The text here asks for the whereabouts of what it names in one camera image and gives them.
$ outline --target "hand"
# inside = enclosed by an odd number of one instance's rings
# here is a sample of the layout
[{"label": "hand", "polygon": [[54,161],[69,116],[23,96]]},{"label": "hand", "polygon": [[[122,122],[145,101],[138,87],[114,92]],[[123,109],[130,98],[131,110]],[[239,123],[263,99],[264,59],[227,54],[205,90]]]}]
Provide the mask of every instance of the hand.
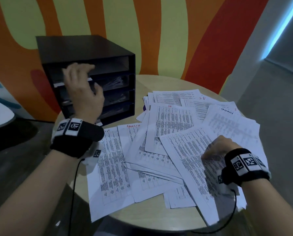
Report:
[{"label": "hand", "polygon": [[94,67],[93,64],[73,63],[63,69],[64,83],[73,103],[75,118],[92,124],[101,115],[104,104],[102,87],[95,83],[96,94],[94,94],[87,81],[87,73]]},{"label": "hand", "polygon": [[233,142],[232,139],[220,135],[209,144],[201,158],[209,159],[214,155],[225,156],[228,152],[237,148],[241,148],[241,146]]}]

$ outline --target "blue light strip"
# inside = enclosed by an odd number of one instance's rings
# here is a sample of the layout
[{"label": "blue light strip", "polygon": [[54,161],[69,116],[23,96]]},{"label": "blue light strip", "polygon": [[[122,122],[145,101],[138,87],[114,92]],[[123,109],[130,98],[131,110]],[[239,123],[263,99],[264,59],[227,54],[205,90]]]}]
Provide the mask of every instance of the blue light strip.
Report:
[{"label": "blue light strip", "polygon": [[293,17],[293,8],[290,10],[289,14],[287,15],[286,19],[284,20],[283,24],[279,28],[278,32],[276,33],[275,37],[273,38],[268,50],[264,53],[265,55],[262,57],[263,59],[267,57],[267,55],[270,53],[271,49],[277,42],[277,40],[280,38],[282,32],[284,31],[287,24],[290,22],[291,18]]}]

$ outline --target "orange stripe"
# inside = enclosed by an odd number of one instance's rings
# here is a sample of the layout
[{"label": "orange stripe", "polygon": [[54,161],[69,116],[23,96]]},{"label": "orange stripe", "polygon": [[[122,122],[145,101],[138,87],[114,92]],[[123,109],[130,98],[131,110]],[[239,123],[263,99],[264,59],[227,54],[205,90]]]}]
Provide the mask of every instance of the orange stripe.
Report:
[{"label": "orange stripe", "polygon": [[54,121],[57,114],[32,82],[30,71],[33,69],[43,69],[38,50],[25,49],[15,42],[0,8],[0,82],[32,117]]},{"label": "orange stripe", "polygon": [[225,0],[186,0],[188,12],[188,50],[181,79],[185,79],[191,59],[207,27]]},{"label": "orange stripe", "polygon": [[161,0],[133,0],[140,31],[141,75],[158,75],[161,41]]},{"label": "orange stripe", "polygon": [[103,0],[83,0],[92,35],[106,38]]},{"label": "orange stripe", "polygon": [[36,0],[46,28],[46,35],[62,35],[53,0]]}]

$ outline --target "wall mural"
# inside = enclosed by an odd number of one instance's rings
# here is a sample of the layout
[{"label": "wall mural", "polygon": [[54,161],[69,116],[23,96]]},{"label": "wall mural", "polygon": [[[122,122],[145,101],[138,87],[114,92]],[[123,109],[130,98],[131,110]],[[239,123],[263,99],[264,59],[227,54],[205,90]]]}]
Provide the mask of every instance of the wall mural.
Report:
[{"label": "wall mural", "polygon": [[219,93],[268,0],[0,0],[0,102],[22,117],[60,112],[35,36],[101,35],[136,54],[137,74]]}]

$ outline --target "cable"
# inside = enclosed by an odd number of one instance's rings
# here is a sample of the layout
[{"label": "cable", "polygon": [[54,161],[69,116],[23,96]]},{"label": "cable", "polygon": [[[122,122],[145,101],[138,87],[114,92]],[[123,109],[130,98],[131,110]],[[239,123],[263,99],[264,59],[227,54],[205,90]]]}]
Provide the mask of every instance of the cable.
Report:
[{"label": "cable", "polygon": [[72,191],[72,201],[71,201],[71,209],[70,209],[70,217],[69,217],[69,228],[68,228],[68,236],[70,236],[70,231],[71,231],[71,218],[72,218],[72,209],[73,209],[73,200],[74,200],[74,190],[75,190],[75,180],[77,178],[77,174],[78,174],[78,168],[79,165],[82,161],[84,161],[85,159],[81,159],[78,163],[77,166],[77,170],[75,171],[75,176],[74,176],[74,182],[73,182],[73,191]]},{"label": "cable", "polygon": [[206,233],[205,232],[200,233],[200,232],[191,231],[192,233],[194,233],[194,234],[214,234],[214,233],[216,233],[218,231],[221,231],[223,228],[225,228],[230,223],[230,221],[232,220],[232,218],[234,216],[234,213],[235,213],[235,210],[236,210],[236,205],[237,205],[237,195],[236,195],[236,192],[235,192],[235,190],[232,190],[232,189],[231,189],[231,191],[233,191],[234,194],[235,194],[235,206],[234,206],[234,210],[233,210],[231,216],[229,217],[228,221],[222,227],[220,227],[219,229],[217,229],[215,231],[206,232]]}]

